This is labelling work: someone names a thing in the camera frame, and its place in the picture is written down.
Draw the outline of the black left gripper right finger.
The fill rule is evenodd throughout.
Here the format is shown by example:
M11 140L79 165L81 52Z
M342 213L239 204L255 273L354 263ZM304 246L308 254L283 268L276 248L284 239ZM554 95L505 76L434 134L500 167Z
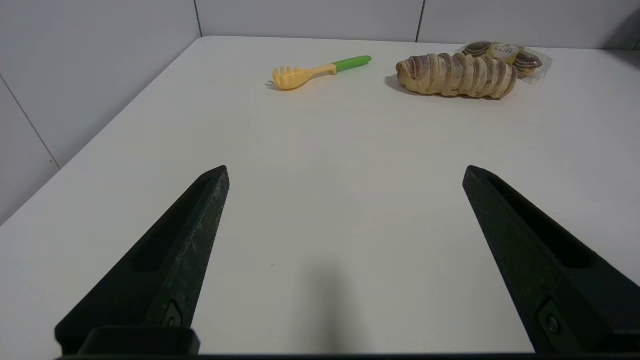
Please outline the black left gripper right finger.
M537 354L638 355L640 288L498 175L462 187Z

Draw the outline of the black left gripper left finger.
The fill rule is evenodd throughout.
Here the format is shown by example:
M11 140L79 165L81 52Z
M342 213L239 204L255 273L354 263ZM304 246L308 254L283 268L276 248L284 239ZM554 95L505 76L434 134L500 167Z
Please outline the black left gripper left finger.
M202 174L55 326L64 355L196 355L191 326L230 178Z

